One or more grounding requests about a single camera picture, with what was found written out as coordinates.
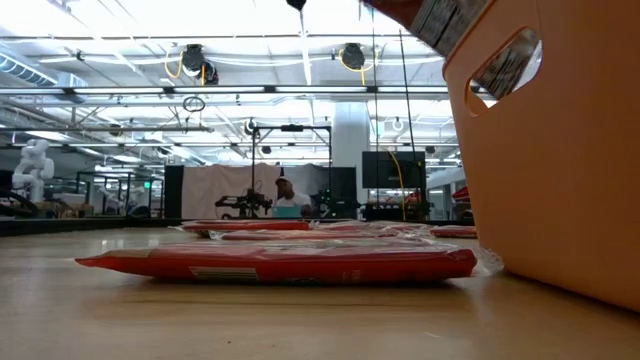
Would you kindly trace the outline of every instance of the white pillar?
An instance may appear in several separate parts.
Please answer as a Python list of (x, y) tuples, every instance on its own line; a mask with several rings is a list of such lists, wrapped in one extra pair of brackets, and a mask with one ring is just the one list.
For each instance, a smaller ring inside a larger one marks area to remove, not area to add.
[(367, 201), (362, 188), (362, 152), (369, 151), (369, 111), (366, 102), (338, 102), (333, 118), (333, 166), (355, 167), (358, 202)]

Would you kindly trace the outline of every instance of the orange plastic bin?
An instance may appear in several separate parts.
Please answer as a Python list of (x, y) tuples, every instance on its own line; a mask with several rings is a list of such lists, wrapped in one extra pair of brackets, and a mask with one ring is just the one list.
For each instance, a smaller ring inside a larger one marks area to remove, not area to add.
[[(444, 69), (481, 244), (513, 273), (637, 311), (638, 14), (637, 0), (495, 0)], [(538, 73), (487, 109), (469, 81), (526, 27)]]

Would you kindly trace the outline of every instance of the wrapped food package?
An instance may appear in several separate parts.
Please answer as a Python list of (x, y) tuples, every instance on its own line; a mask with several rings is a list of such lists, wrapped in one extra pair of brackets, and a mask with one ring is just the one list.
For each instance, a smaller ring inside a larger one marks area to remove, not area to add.
[[(394, 19), (438, 54), (448, 58), (458, 41), (490, 1), (363, 0), (363, 2)], [(530, 29), (524, 29), (484, 68), (478, 69), (474, 80), (496, 99), (508, 95), (517, 87), (538, 43), (537, 34)]]
[(233, 231), (217, 236), (227, 241), (268, 241), (268, 240), (332, 240), (332, 239), (366, 239), (376, 237), (394, 237), (393, 232), (371, 231), (329, 231), (329, 230), (258, 230)]
[(441, 238), (472, 238), (478, 237), (475, 226), (445, 225), (431, 228), (431, 235)]
[(311, 224), (301, 220), (199, 220), (185, 222), (181, 230), (209, 237), (210, 232), (239, 230), (309, 230)]
[(420, 223), (396, 221), (343, 221), (333, 224), (319, 224), (318, 229), (329, 231), (369, 231), (393, 233), (398, 236), (428, 236), (429, 226)]
[(396, 238), (203, 241), (112, 250), (76, 259), (84, 266), (178, 280), (260, 284), (426, 283), (470, 276), (470, 249)]

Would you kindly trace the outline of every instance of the red package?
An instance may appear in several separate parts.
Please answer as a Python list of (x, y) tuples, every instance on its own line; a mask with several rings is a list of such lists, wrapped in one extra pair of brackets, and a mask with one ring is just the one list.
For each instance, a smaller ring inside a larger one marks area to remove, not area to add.
[(453, 195), (451, 195), (451, 197), (455, 201), (467, 201), (468, 202), (471, 199), (470, 196), (469, 196), (469, 188), (467, 188), (465, 186), (462, 189), (460, 189), (460, 190), (456, 191), (455, 193), (453, 193)]
[(181, 228), (201, 237), (209, 237), (209, 231), (310, 230), (311, 225), (299, 220), (201, 220), (184, 223)]
[(391, 232), (398, 235), (407, 234), (407, 233), (418, 233), (424, 232), (427, 234), (428, 226), (425, 224), (418, 223), (406, 223), (406, 222), (395, 222), (395, 221), (373, 221), (373, 222), (364, 222), (364, 221), (345, 221), (338, 222), (333, 224), (320, 224), (318, 226), (321, 230), (331, 230), (331, 231), (382, 231), (382, 232)]
[(476, 265), (469, 249), (386, 238), (248, 244), (207, 241), (113, 250), (76, 261), (167, 279), (325, 285), (442, 281), (469, 276)]
[(248, 240), (248, 241), (267, 241), (267, 240), (324, 240), (324, 239), (365, 239), (376, 237), (393, 237), (395, 234), (391, 232), (347, 232), (347, 231), (323, 231), (323, 230), (259, 230), (259, 231), (234, 231), (223, 234), (220, 240)]
[(436, 237), (477, 238), (475, 226), (446, 225), (431, 228), (431, 235)]

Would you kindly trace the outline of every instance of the white cap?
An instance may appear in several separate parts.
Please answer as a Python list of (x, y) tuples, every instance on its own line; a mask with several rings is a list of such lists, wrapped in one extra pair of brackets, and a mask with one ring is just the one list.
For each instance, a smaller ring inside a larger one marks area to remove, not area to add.
[(286, 182), (288, 182), (288, 183), (291, 183), (291, 180), (289, 180), (289, 178), (288, 178), (288, 177), (286, 177), (286, 176), (280, 176), (279, 178), (277, 178), (277, 179), (276, 179), (276, 185), (278, 185), (278, 182), (279, 182), (280, 180), (284, 180), (284, 181), (286, 181)]

